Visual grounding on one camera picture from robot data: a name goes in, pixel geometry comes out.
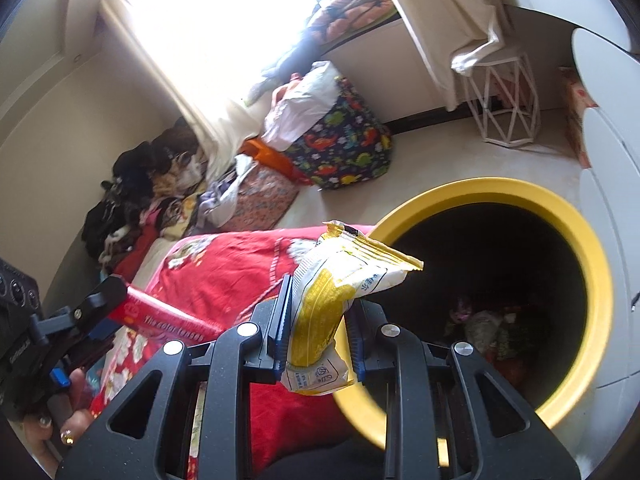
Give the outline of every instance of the dinosaur print bag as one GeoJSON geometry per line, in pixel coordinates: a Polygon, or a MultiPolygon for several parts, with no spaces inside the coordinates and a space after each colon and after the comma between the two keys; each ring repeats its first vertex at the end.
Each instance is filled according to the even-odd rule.
{"type": "Polygon", "coordinates": [[[323,189],[364,182],[386,173],[391,162],[388,128],[345,77],[335,105],[285,151],[323,189]]]}

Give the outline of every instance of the yellow trash can rim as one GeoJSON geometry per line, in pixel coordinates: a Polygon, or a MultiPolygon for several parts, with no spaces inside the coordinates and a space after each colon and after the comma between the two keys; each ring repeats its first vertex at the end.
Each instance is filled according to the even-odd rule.
{"type": "MultiPolygon", "coordinates": [[[[582,343],[569,372],[553,394],[536,410],[552,428],[576,405],[593,380],[607,347],[613,313],[613,287],[609,264],[591,226],[566,200],[530,182],[483,177],[436,187],[405,202],[386,215],[369,236],[392,245],[411,227],[439,212],[473,203],[501,203],[535,213],[567,241],[582,269],[587,291],[587,316],[582,343]]],[[[336,333],[338,353],[349,359],[344,327],[336,333]]],[[[338,406],[356,429],[384,449],[386,414],[357,383],[334,393],[338,406]]]]}

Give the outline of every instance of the black device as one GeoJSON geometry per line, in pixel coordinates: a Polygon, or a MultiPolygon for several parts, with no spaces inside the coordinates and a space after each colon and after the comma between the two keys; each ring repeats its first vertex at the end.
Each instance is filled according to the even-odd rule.
{"type": "MultiPolygon", "coordinates": [[[[70,358],[69,352],[96,353],[89,329],[124,299],[126,287],[118,277],[109,278],[79,307],[80,319],[75,309],[63,309],[44,320],[37,304],[28,302],[30,291],[37,298],[34,281],[7,265],[2,275],[9,287],[20,285],[14,285],[13,293],[8,288],[9,296],[0,300],[5,311],[2,330],[10,335],[0,358],[12,365],[3,369],[2,410],[9,418],[19,418],[63,389],[52,380],[50,369],[82,360],[79,355],[70,358]],[[61,326],[66,328],[48,332],[61,326]]],[[[207,393],[198,478],[251,478],[248,386],[281,377],[291,282],[285,276],[277,298],[259,303],[249,322],[216,341],[190,348],[179,341],[165,344],[66,453],[56,479],[185,478],[202,381],[207,381],[207,393]]],[[[369,301],[356,300],[346,323],[358,379],[387,386],[386,479],[580,478],[574,460],[532,407],[468,343],[449,349],[424,343],[386,322],[382,308],[369,301]],[[447,440],[448,467],[438,464],[437,437],[447,440]]],[[[8,439],[0,448],[14,449],[2,457],[6,470],[27,471],[33,463],[26,463],[30,457],[24,448],[18,451],[15,435],[3,424],[0,435],[8,439]]]]}

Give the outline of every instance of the red blanket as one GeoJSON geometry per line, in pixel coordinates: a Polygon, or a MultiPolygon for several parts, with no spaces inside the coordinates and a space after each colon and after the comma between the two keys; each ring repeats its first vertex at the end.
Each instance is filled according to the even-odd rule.
{"type": "MultiPolygon", "coordinates": [[[[370,227],[358,226],[367,233],[370,227]]],[[[185,312],[215,320],[226,330],[248,320],[254,306],[278,293],[282,277],[324,227],[224,233],[181,240],[152,278],[147,292],[185,312]]],[[[126,381],[159,349],[133,331],[118,347],[117,359],[92,411],[99,413],[126,381]]],[[[254,474],[280,457],[337,444],[353,431],[332,396],[305,397],[280,384],[252,384],[251,438],[254,474]]],[[[194,425],[189,478],[196,469],[199,428],[194,425]]]]}

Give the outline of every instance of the trash can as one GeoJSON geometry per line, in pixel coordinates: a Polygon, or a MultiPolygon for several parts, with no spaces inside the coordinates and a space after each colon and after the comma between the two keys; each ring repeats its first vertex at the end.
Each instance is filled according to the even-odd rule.
{"type": "MultiPolygon", "coordinates": [[[[600,241],[573,206],[529,182],[475,178],[418,195],[370,236],[424,261],[423,272],[367,297],[424,341],[439,341],[461,296],[541,305],[548,337],[519,390],[550,428],[575,406],[606,350],[613,292],[600,241]]],[[[344,323],[336,343],[348,358],[344,323]]],[[[334,397],[354,427],[384,448],[384,392],[357,383],[334,397]]]]}

